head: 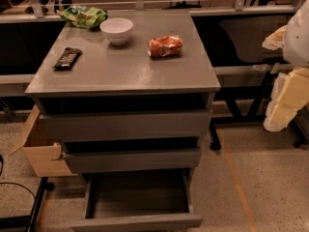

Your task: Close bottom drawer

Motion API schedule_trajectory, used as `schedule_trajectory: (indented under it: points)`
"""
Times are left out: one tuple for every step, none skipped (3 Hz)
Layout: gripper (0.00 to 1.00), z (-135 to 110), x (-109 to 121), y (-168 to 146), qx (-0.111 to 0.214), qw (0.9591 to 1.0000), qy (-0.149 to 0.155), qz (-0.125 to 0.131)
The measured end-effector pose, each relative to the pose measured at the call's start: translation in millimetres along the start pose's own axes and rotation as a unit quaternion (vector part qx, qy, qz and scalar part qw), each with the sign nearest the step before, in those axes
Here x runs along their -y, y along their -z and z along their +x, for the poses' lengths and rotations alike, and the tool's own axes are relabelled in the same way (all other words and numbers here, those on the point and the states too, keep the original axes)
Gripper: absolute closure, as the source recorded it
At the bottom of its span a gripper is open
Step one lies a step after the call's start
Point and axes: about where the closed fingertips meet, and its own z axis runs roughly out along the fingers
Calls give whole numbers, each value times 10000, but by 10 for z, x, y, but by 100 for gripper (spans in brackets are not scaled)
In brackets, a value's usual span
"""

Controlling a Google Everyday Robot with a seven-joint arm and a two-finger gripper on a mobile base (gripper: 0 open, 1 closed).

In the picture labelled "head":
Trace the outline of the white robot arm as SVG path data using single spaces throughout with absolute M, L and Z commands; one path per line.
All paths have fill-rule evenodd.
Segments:
M 309 0 L 287 25 L 265 38 L 262 47 L 281 48 L 283 59 L 294 66 L 291 72 L 280 73 L 275 79 L 264 120 L 267 131 L 281 131 L 309 102 Z

